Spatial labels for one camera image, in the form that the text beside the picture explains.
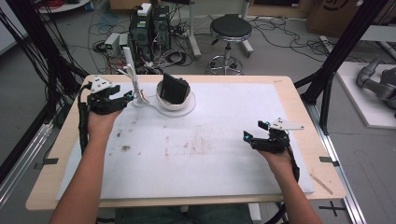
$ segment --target floor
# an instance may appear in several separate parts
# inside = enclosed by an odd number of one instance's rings
[[[79,8],[59,13],[55,15],[55,19],[65,41],[70,46],[73,57],[90,74],[106,73],[106,66],[101,55],[88,51],[87,48],[91,48],[96,41],[105,40],[107,32],[123,32],[129,26],[129,14],[112,12],[107,4],[97,7],[94,12],[86,12],[83,8]],[[204,74],[210,59],[223,53],[223,43],[210,45],[214,40],[211,35],[208,35],[210,20],[210,17],[196,19],[195,27],[199,28],[202,25],[202,28],[196,32],[202,57],[191,61],[188,66],[164,68],[165,72],[172,75]],[[282,29],[272,29],[275,24],[281,25],[284,22],[286,30],[299,36],[297,42],[300,45],[306,45],[308,41],[309,43],[318,41],[318,35],[309,34],[306,31],[304,21],[275,19],[258,21],[256,25],[260,25],[262,33],[255,29],[249,39],[255,52],[247,58],[246,53],[239,46],[233,46],[232,50],[232,55],[240,59],[245,66],[246,75],[289,76],[293,81],[297,81],[320,68],[326,56],[316,54],[317,50],[314,52],[308,47],[294,48],[301,52],[298,53],[291,48],[280,47],[288,47],[296,36]],[[111,26],[109,30],[106,24],[117,25]],[[181,41],[186,51],[191,53],[187,43]],[[330,41],[336,43],[337,39],[330,38]],[[385,63],[395,64],[395,61],[374,42],[364,41],[354,48],[347,60],[369,62],[376,55],[379,55]],[[304,92],[304,89],[305,87],[301,88],[299,92]],[[2,111],[0,162],[3,162],[45,103],[44,84],[36,76],[32,65],[18,47],[0,56],[0,95],[2,99],[0,104]],[[393,171],[396,170],[396,140],[394,138],[396,130],[365,127],[337,78],[333,81],[328,121],[332,143],[364,214],[365,222],[396,223],[394,213],[396,211],[394,191],[396,181],[393,178]],[[35,164],[42,161],[58,132],[59,128],[54,128],[19,185],[1,208],[1,223],[43,223],[49,220],[50,212],[28,211],[24,204],[40,173],[40,170],[34,168]],[[312,204],[324,223],[350,222],[342,201],[316,201]],[[263,220],[271,217],[276,210],[275,206],[270,203],[261,203],[260,208]],[[114,216],[112,209],[101,209],[100,217],[112,216]]]

